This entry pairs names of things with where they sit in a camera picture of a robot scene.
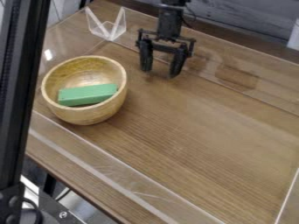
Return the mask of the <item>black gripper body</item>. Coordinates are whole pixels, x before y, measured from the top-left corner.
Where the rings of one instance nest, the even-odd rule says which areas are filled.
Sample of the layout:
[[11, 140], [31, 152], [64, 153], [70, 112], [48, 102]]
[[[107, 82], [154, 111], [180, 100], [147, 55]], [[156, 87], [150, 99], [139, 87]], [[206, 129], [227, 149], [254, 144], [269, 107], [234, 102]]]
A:
[[138, 30], [138, 40], [135, 42], [140, 51], [140, 41], [148, 39], [152, 41], [154, 51], [172, 53], [179, 47], [186, 47], [188, 56], [192, 56], [192, 49], [196, 40], [182, 36], [184, 23], [183, 9], [191, 0], [162, 0], [159, 3], [159, 17], [155, 31], [143, 28]]

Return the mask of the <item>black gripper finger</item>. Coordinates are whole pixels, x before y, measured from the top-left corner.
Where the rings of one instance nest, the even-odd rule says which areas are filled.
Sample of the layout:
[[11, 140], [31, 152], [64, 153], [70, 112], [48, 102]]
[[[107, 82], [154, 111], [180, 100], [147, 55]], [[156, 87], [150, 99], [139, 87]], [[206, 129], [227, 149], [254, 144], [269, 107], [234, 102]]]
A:
[[154, 48], [152, 41], [148, 39], [143, 39], [140, 41], [140, 67], [144, 72], [150, 72], [152, 70], [154, 64]]
[[184, 61], [187, 60], [188, 50], [186, 47], [179, 47], [175, 51], [170, 69], [170, 77], [174, 78], [183, 70]]

